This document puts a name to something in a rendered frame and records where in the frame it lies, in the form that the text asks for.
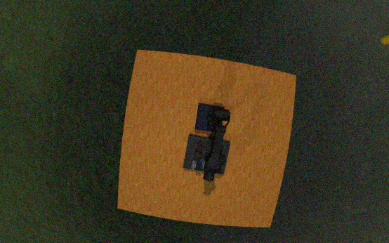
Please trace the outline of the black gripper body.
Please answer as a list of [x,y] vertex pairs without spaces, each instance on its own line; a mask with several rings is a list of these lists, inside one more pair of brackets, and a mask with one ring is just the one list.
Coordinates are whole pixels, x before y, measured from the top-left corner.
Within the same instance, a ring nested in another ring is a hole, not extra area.
[[[194,152],[194,161],[198,161],[200,162],[200,159],[203,159],[203,160],[206,160],[206,158],[210,155],[210,153],[206,153],[206,156],[202,155],[202,151],[198,151],[198,150],[195,150]],[[225,159],[226,159],[226,156],[225,155],[222,155],[222,154],[219,154],[219,157],[220,157],[220,162],[222,165],[225,164]]]

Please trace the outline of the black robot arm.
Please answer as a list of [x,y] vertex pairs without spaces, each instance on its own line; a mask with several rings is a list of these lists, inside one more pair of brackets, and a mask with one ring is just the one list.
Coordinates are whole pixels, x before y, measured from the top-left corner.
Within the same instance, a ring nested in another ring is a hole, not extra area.
[[[226,125],[219,125],[221,122],[227,121]],[[211,181],[214,179],[214,174],[221,169],[220,149],[225,135],[226,126],[230,121],[230,112],[227,109],[216,107],[213,112],[208,112],[207,121],[209,125],[215,126],[215,136],[213,140],[213,147],[210,155],[206,158],[204,165],[204,180]]]

